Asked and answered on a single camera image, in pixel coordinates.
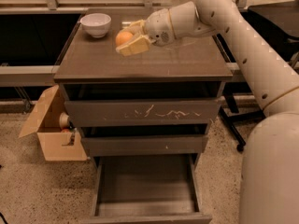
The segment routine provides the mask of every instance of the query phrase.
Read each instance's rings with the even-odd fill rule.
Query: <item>dresser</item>
[[[112,18],[95,39],[78,28],[54,80],[97,169],[83,223],[206,224],[194,168],[231,79],[212,37],[122,57],[115,36],[149,8],[91,9]]]

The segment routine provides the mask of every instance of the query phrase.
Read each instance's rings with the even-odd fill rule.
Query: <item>speckled floor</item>
[[[90,161],[45,161],[35,134],[18,138],[27,117],[20,106],[0,105],[0,212],[9,224],[79,223],[91,212],[94,167]],[[237,128],[246,138],[254,125]],[[203,212],[213,216],[211,224],[238,220],[242,154],[236,145],[217,117],[196,168]]]

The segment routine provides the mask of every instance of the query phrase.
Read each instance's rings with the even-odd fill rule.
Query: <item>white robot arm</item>
[[[223,36],[267,116],[250,134],[244,152],[240,224],[297,224],[299,76],[243,19],[234,0],[196,0],[196,5],[154,12],[137,24],[134,38],[117,52],[132,55],[183,36]],[[141,36],[146,46],[135,42]]]

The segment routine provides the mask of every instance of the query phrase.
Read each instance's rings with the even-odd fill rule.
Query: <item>bowl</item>
[[[83,30],[94,38],[103,37],[110,29],[111,18],[104,13],[93,13],[81,18]]]

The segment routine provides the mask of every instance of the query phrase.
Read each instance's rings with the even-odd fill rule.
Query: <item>open cardboard box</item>
[[[70,142],[72,133],[61,132],[59,119],[63,112],[64,97],[58,85],[44,90],[19,137],[37,133],[46,161],[86,161],[79,133],[76,131],[74,142]]]

